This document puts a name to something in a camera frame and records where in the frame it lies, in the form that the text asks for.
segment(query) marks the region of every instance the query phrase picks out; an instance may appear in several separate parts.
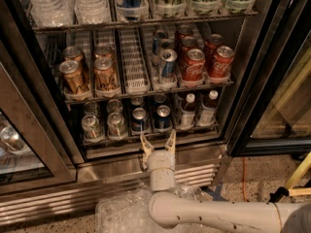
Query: robotic arm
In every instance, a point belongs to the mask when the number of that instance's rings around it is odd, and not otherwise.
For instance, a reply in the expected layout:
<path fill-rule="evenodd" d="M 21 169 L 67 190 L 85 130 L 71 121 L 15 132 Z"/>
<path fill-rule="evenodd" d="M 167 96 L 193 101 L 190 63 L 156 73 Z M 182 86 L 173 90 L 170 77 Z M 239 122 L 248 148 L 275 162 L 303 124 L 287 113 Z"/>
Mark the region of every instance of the robotic arm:
<path fill-rule="evenodd" d="M 174 194 L 176 132 L 165 150 L 154 150 L 141 135 L 144 165 L 150 172 L 149 215 L 164 228 L 199 223 L 227 232 L 311 232 L 311 204 L 191 201 Z"/>

